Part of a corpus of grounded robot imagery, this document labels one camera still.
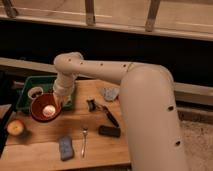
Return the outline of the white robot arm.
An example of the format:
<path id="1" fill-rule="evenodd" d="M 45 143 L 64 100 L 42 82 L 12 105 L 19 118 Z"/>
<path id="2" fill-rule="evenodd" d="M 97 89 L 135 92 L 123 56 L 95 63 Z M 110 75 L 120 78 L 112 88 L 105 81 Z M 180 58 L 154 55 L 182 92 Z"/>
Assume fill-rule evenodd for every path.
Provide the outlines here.
<path id="1" fill-rule="evenodd" d="M 174 97 L 174 82 L 163 66 L 138 62 L 88 61 L 78 52 L 54 59 L 54 94 L 63 101 L 77 74 L 120 86 L 132 171 L 189 171 Z"/>

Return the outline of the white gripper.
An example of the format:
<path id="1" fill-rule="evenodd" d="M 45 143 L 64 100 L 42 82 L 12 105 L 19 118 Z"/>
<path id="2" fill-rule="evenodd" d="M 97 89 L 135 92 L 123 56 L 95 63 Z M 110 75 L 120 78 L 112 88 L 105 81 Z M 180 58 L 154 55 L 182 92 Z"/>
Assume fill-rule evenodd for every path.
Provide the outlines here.
<path id="1" fill-rule="evenodd" d="M 62 96 L 68 96 L 65 105 L 71 106 L 73 104 L 73 95 L 71 95 L 74 91 L 74 86 L 63 87 L 57 83 L 53 85 L 53 92 L 55 103 L 57 106 L 63 106 L 63 98 Z"/>

